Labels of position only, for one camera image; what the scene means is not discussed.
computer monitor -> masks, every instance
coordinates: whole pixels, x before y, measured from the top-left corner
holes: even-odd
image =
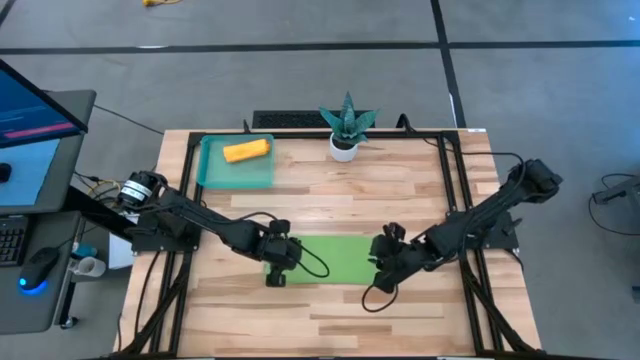
[[[86,124],[0,60],[0,148],[86,131]]]

white pot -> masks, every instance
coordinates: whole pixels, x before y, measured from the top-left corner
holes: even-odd
[[[331,156],[333,156],[336,161],[340,162],[348,162],[353,160],[358,152],[358,144],[352,147],[349,150],[341,150],[338,149],[335,145],[333,145],[333,134],[329,137],[329,150],[331,150]]]

gray floor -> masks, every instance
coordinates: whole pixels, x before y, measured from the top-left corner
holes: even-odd
[[[442,8],[450,41],[640,39],[633,0],[447,0]],[[185,0],[154,9],[130,0],[18,0],[0,29],[0,48],[436,39],[429,2],[418,0]],[[542,158],[565,178],[548,204],[514,211],[525,218],[518,235],[544,348],[638,358],[640,304],[630,286],[640,284],[640,239],[596,228],[587,199],[606,173],[640,173],[640,48],[452,57],[468,126],[487,128],[494,150]],[[453,126],[438,50],[3,59],[42,88],[93,88],[102,106],[159,129],[239,127],[253,110],[338,105],[346,90],[357,107],[381,108],[379,126],[401,111],[416,126]],[[125,178],[153,166],[160,140],[96,110],[78,170]],[[501,175],[512,165],[496,161]],[[624,201],[595,210],[603,223],[640,231]],[[78,328],[0,337],[3,359],[108,352],[126,279],[78,289]]]

wooden tabletop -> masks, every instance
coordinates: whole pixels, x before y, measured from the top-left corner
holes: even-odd
[[[189,131],[167,131],[157,171],[179,186]],[[489,151],[484,132],[460,131],[463,151]],[[235,218],[263,210],[291,221],[292,235],[374,236],[395,221],[408,236],[442,222],[447,211],[437,148],[421,139],[371,139],[360,144],[351,163],[329,155],[327,140],[275,140],[274,187],[265,190],[205,190],[208,206]],[[195,187],[194,159],[189,194]],[[499,186],[491,156],[465,156],[474,203]],[[453,156],[450,156],[455,169]],[[504,251],[485,251],[498,308],[532,346],[539,339],[518,263]],[[128,344],[142,283],[152,254],[136,258],[122,312],[123,343]],[[141,324],[158,299],[165,255],[150,278]],[[469,320],[457,264],[420,272],[400,285],[395,304],[380,313],[360,305],[364,286],[264,286],[263,264],[232,253],[217,236],[204,233],[189,280],[179,356],[382,356],[473,354]],[[369,306],[388,301],[372,291]],[[486,315],[478,303],[491,348]],[[169,343],[172,311],[163,328],[161,349]]]

teal tray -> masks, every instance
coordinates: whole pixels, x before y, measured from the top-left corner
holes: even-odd
[[[222,148],[267,139],[269,153],[237,163],[224,159]],[[209,135],[200,143],[198,184],[209,189],[264,189],[273,186],[274,141],[271,134]]]

